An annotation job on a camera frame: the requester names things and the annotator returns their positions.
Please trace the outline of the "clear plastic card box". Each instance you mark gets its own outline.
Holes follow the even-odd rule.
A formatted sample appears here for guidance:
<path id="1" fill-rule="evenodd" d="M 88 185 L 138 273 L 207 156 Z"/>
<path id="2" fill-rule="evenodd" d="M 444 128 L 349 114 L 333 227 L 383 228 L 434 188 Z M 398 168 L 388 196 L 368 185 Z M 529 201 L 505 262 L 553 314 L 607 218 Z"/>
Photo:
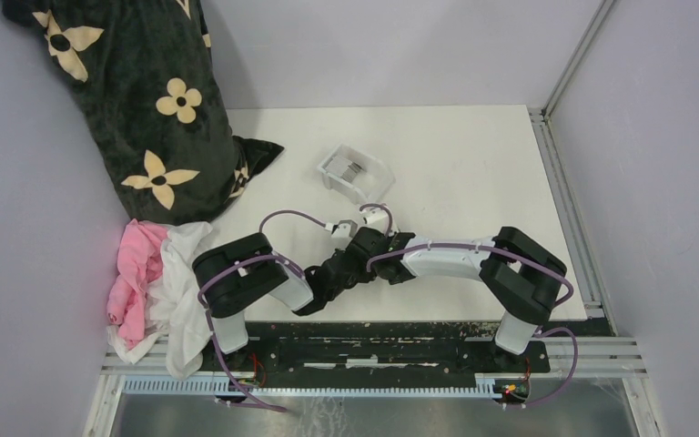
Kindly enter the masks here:
<path id="1" fill-rule="evenodd" d="M 379 203 L 396 181 L 390 167 L 347 145 L 333 148 L 318 164 L 324 187 L 355 205 Z"/>

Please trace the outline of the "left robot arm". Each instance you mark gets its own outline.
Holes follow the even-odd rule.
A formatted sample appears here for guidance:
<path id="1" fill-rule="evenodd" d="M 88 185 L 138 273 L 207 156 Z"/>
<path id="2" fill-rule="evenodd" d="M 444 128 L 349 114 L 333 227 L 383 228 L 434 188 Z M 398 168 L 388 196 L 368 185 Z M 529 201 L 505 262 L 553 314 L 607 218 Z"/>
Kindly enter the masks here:
<path id="1" fill-rule="evenodd" d="M 384 239 L 376 229 L 361 228 L 345 249 L 336 249 L 320 265 L 304 270 L 275 252 L 261 232 L 201 254 L 192 269 L 218 362 L 232 371 L 248 363 L 244 313 L 261 298 L 270 296 L 294 314 L 307 316 L 323 310 L 343 291 L 374 281 L 376 275 L 366 270 L 366 263 Z"/>

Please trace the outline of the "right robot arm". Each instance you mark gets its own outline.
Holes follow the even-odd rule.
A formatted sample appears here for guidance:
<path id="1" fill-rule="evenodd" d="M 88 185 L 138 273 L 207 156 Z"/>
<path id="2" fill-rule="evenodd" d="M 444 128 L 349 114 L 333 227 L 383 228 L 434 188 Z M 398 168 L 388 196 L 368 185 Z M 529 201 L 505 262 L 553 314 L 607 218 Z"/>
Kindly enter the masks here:
<path id="1" fill-rule="evenodd" d="M 572 296 L 565 264 L 514 227 L 493 237 L 432 240 L 413 232 L 385 235 L 361 228 L 340 252 L 342 284 L 382 279 L 390 285 L 421 277 L 479 281 L 502 305 L 504 314 L 489 348 L 491 364 L 513 371 L 526 358 L 535 332 Z"/>

